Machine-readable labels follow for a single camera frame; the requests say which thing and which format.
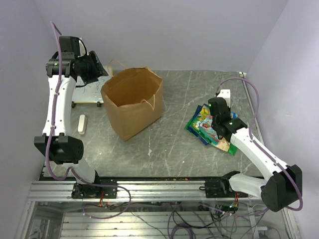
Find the brown paper bag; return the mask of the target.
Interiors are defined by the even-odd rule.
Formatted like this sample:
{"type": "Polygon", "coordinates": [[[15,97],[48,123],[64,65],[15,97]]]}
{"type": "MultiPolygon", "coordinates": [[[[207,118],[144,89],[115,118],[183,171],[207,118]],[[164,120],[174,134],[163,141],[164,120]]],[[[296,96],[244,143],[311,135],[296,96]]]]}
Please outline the brown paper bag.
{"type": "Polygon", "coordinates": [[[112,129],[127,141],[162,116],[163,80],[148,67],[126,68],[101,88],[112,129]]]}

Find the green cassava chips bag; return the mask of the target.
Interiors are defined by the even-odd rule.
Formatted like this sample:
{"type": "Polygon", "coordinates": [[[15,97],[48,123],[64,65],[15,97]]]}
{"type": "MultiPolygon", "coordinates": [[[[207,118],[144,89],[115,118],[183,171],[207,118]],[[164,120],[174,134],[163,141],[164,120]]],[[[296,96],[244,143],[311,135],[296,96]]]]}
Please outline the green cassava chips bag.
{"type": "Polygon", "coordinates": [[[196,130],[196,129],[193,128],[191,123],[192,123],[193,119],[195,118],[195,116],[199,113],[200,108],[201,108],[201,106],[198,105],[196,110],[195,110],[194,115],[187,122],[187,124],[185,125],[184,129],[186,129],[191,134],[196,136],[204,145],[212,145],[212,146],[214,146],[214,147],[216,147],[216,148],[218,148],[220,150],[223,150],[225,152],[230,153],[231,155],[235,155],[235,153],[237,151],[237,147],[235,147],[233,144],[229,143],[224,138],[222,138],[222,139],[219,138],[219,143],[217,145],[213,145],[213,144],[211,144],[211,141],[200,130],[196,130]]]}

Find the yellow green snack bag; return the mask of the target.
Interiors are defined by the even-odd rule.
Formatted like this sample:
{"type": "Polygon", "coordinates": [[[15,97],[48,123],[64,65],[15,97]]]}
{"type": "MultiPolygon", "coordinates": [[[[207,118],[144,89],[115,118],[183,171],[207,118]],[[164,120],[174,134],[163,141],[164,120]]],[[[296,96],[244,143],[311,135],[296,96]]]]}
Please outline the yellow green snack bag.
{"type": "Polygon", "coordinates": [[[193,126],[194,129],[199,130],[199,123],[203,122],[203,120],[210,115],[210,109],[208,107],[208,105],[203,104],[200,108],[199,113],[195,116],[195,118],[193,119],[191,125],[193,126]]]}

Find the green Fox's biscuit packet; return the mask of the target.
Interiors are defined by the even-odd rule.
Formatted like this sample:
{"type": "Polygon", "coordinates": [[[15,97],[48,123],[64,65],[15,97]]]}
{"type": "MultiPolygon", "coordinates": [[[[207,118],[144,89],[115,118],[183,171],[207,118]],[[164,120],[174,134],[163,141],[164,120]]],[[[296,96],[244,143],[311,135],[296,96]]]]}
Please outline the green Fox's biscuit packet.
{"type": "Polygon", "coordinates": [[[208,115],[203,122],[199,123],[199,130],[211,141],[211,144],[217,145],[219,137],[216,131],[212,128],[212,116],[208,115]]]}

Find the blue cookie snack pack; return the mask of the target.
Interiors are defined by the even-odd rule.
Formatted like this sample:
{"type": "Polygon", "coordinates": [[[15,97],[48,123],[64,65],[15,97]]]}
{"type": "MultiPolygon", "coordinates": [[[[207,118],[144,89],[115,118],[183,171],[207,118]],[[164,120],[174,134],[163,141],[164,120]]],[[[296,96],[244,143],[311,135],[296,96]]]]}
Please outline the blue cookie snack pack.
{"type": "Polygon", "coordinates": [[[233,111],[230,112],[230,116],[231,116],[232,119],[235,119],[235,118],[238,118],[238,117],[239,117],[239,115],[236,114],[236,113],[233,112],[233,111]]]}

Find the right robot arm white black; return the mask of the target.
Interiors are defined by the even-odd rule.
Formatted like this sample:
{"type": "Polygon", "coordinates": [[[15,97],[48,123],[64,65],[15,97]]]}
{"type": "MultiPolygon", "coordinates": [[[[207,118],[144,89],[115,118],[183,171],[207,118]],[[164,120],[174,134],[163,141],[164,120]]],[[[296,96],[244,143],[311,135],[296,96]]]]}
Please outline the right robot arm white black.
{"type": "Polygon", "coordinates": [[[302,170],[297,165],[289,166],[276,157],[252,134],[248,126],[239,118],[232,118],[227,101],[222,97],[208,100],[212,116],[212,128],[220,139],[225,139],[243,152],[261,172],[262,178],[231,172],[220,184],[220,193],[231,197],[242,192],[261,199],[271,211],[289,208],[293,202],[303,207],[302,170]]]}

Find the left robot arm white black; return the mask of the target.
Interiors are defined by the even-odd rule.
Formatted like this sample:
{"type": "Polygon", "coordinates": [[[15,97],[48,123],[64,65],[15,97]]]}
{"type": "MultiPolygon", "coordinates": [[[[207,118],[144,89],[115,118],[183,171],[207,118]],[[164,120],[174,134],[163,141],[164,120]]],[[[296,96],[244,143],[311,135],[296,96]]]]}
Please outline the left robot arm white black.
{"type": "Polygon", "coordinates": [[[95,51],[81,52],[83,41],[78,37],[60,36],[58,51],[46,64],[49,103],[41,136],[34,138],[35,147],[45,156],[45,166],[52,178],[65,180],[73,174],[73,199],[96,198],[103,189],[98,173],[84,159],[82,140],[71,136],[72,97],[77,79],[84,84],[97,82],[108,73],[95,51]]]}

